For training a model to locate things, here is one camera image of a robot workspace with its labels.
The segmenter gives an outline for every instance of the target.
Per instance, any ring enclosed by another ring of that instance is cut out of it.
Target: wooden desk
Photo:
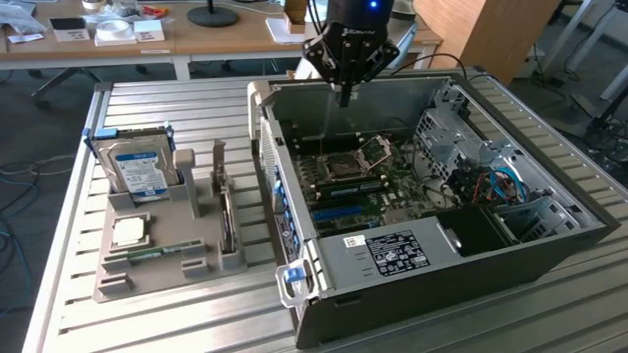
[[[164,24],[165,41],[96,47],[93,40],[57,42],[49,31],[44,34],[43,40],[13,44],[0,35],[0,40],[5,43],[5,52],[0,49],[1,68],[65,68],[172,63],[177,79],[189,79],[188,63],[193,61],[301,56],[300,44],[281,45],[271,38],[265,18],[280,17],[280,15],[271,16],[232,8],[240,15],[240,21],[229,27],[212,29],[196,26],[187,19],[189,9],[201,4],[168,3],[159,6],[168,7],[169,17],[175,20]],[[269,13],[281,12],[281,7],[277,5],[247,4],[244,6]],[[48,18],[76,17],[85,13],[87,10],[80,2],[60,0],[53,4],[39,3],[35,17],[49,26]],[[9,27],[5,27],[4,31],[5,35],[15,35]],[[439,44],[440,37],[420,22],[411,53],[432,54]]]

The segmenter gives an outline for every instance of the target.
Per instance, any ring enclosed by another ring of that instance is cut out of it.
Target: hard drive
[[[161,126],[99,129],[93,137],[87,137],[85,142],[99,158],[115,193],[129,192],[133,201],[148,202],[165,198],[168,186],[180,184],[172,136],[172,128]]]

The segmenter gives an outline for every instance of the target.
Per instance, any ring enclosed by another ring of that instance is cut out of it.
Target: motherboard
[[[296,174],[321,237],[419,219],[444,207],[412,171],[405,141],[384,135],[357,149],[295,154]]]

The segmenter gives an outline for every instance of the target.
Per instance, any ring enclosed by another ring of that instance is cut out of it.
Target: desk
[[[95,93],[85,124],[143,128],[168,118],[177,148],[195,149],[195,178],[211,170],[213,139],[227,143],[248,271],[103,304],[91,299],[109,182],[80,143],[23,352],[296,353],[248,148],[247,84],[256,79],[272,78],[117,83]],[[312,352],[599,353],[628,344],[628,191],[504,86],[488,77],[472,85],[623,226],[536,282]],[[469,119],[500,139],[487,117]]]
[[[175,20],[164,25],[165,41],[96,47],[93,40],[57,42],[52,32],[45,33],[45,39],[28,43],[12,44],[5,38],[0,38],[1,68],[9,70],[172,63],[176,78],[184,80],[189,79],[188,63],[195,61],[301,56],[300,44],[281,45],[271,38],[265,18],[280,16],[233,9],[240,15],[240,21],[229,27],[211,29],[196,26],[187,20],[189,9],[201,4],[168,3],[159,6],[169,9],[169,17]],[[245,6],[271,13],[281,12],[281,7],[277,5],[248,4]],[[48,18],[80,16],[85,14],[85,11],[79,1],[60,0],[55,4],[39,3],[35,17],[48,25]],[[13,35],[12,29],[5,29],[5,31],[7,35]],[[432,54],[439,44],[440,37],[420,21],[411,53]]]

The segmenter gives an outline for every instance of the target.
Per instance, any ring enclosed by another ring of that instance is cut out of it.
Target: metal table
[[[104,304],[91,300],[108,180],[80,144],[24,352],[296,350],[247,138],[245,87],[256,79],[269,77],[115,84],[95,93],[85,124],[140,128],[171,121],[179,148],[196,151],[196,176],[209,171],[212,140],[227,142],[248,272]],[[473,86],[623,227],[535,283],[316,352],[612,352],[628,346],[628,192],[499,83],[481,77]],[[483,115],[471,119],[499,138]]]

